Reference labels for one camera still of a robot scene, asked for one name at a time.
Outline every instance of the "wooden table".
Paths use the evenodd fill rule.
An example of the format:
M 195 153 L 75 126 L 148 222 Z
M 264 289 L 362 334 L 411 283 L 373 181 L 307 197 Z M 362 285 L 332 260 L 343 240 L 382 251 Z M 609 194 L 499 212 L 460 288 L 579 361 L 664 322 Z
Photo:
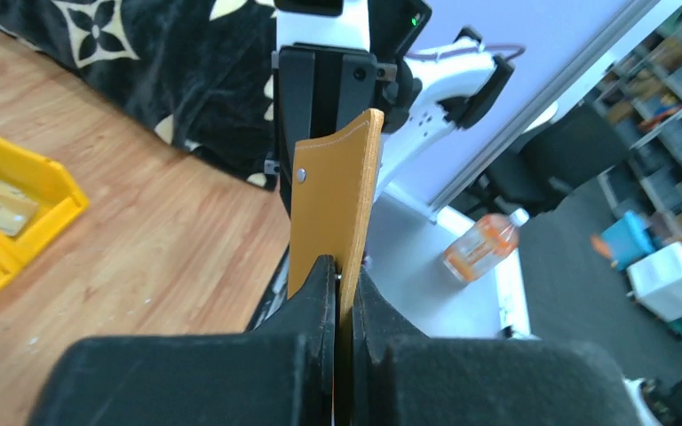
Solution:
M 178 153 L 1 33 L 0 136 L 63 163 L 92 203 L 0 292 L 0 426 L 24 423 L 84 336 L 244 329 L 289 239 L 277 194 Z

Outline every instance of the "plastic bottle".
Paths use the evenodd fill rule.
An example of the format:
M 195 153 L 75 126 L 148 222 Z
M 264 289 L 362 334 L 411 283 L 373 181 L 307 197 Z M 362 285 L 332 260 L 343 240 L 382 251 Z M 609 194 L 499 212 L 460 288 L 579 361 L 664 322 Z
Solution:
M 482 217 L 446 248 L 444 263 L 459 280 L 467 283 L 478 280 L 519 246 L 519 227 L 528 220 L 524 209 L 517 209 L 508 217 L 495 213 Z

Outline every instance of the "leather wallet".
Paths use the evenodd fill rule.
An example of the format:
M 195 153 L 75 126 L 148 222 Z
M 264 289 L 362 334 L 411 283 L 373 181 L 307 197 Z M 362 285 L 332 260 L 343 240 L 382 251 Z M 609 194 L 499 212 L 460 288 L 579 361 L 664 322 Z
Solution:
M 332 255 L 341 274 L 340 318 L 351 311 L 380 163 L 383 112 L 368 109 L 327 137 L 297 142 L 291 187 L 289 297 L 315 260 Z

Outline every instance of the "blue bucket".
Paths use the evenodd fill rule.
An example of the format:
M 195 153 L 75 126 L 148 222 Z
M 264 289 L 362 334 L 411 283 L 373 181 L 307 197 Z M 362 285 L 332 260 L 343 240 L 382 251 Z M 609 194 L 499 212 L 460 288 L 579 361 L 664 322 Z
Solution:
M 607 228 L 600 238 L 610 249 L 615 269 L 623 271 L 638 260 L 655 252 L 646 232 L 644 221 L 636 213 L 627 211 L 616 223 Z

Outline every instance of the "white container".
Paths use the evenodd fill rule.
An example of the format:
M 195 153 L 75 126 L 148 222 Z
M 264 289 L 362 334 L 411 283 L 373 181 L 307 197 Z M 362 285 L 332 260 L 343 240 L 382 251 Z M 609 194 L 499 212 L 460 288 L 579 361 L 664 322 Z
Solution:
M 682 317 L 682 244 L 675 242 L 626 270 L 634 296 L 664 321 Z

